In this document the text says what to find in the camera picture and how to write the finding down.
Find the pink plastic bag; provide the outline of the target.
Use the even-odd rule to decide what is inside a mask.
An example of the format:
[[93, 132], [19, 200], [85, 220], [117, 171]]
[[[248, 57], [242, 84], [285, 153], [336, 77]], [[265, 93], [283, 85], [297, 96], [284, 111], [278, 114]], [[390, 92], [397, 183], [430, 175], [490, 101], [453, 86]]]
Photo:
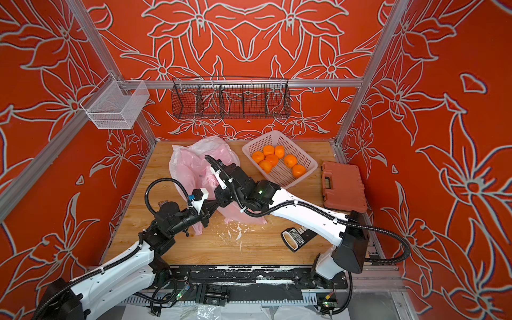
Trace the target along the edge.
[[[214, 190], [215, 187], [207, 187], [205, 188], [208, 193], [209, 197], [208, 200], [215, 200]], [[243, 212], [240, 212], [240, 207], [236, 204], [236, 202], [231, 202], [227, 207], [219, 207], [216, 211], [220, 212], [220, 214], [224, 217], [224, 221], [226, 223], [231, 221], [236, 221], [240, 223], [245, 224], [254, 224], [254, 225], [265, 225], [267, 223], [267, 220], [265, 217], [260, 218], [254, 218], [246, 215]], [[204, 226], [202, 223], [196, 223], [193, 225], [193, 230], [195, 232], [195, 235], [201, 235], [203, 233]]]
[[171, 177], [179, 181], [189, 194], [194, 189], [205, 188], [209, 193], [208, 200], [214, 200], [214, 190], [219, 183], [211, 172], [211, 165], [205, 160], [205, 156], [220, 159], [224, 165], [240, 165], [236, 153], [219, 137], [207, 137], [188, 147], [172, 145], [172, 148], [173, 153], [169, 161]]

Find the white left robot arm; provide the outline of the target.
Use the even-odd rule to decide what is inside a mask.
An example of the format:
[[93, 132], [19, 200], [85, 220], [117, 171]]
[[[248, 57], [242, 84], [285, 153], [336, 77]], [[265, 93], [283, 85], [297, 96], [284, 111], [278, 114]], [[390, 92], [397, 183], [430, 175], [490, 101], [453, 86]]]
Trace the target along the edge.
[[186, 207], [167, 201], [154, 210], [145, 193], [145, 205], [153, 214], [150, 226], [123, 253], [83, 276], [54, 281], [45, 291], [34, 319], [98, 319], [124, 299], [172, 280], [162, 256], [175, 244], [175, 236], [200, 223], [207, 226], [219, 202], [206, 189], [185, 194]]

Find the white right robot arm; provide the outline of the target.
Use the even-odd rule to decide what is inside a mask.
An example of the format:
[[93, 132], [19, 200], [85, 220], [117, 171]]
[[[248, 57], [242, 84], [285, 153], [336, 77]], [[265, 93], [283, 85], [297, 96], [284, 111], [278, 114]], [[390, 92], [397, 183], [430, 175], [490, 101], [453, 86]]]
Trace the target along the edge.
[[[213, 161], [211, 170], [219, 182], [216, 199], [221, 205], [235, 202], [241, 213], [253, 218], [272, 215], [305, 227], [330, 242], [332, 247], [321, 254], [313, 273], [332, 280], [343, 271], [361, 273], [366, 262], [396, 265], [409, 258], [411, 246], [407, 240], [386, 229], [364, 224], [360, 213], [337, 213], [304, 201], [276, 183], [254, 182], [239, 166]], [[372, 259], [366, 256], [369, 236], [373, 231], [391, 237], [402, 245], [403, 253], [396, 258]]]

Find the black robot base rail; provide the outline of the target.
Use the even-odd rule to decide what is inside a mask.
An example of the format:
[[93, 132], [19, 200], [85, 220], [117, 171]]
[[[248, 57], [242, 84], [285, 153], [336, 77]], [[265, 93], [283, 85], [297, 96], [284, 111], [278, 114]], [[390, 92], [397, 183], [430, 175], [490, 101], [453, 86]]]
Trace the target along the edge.
[[179, 307], [250, 303], [337, 307], [351, 285], [345, 273], [323, 281], [306, 265], [176, 265], [169, 278], [163, 288], [152, 285], [127, 301], [149, 305], [162, 300], [169, 307], [172, 296]]

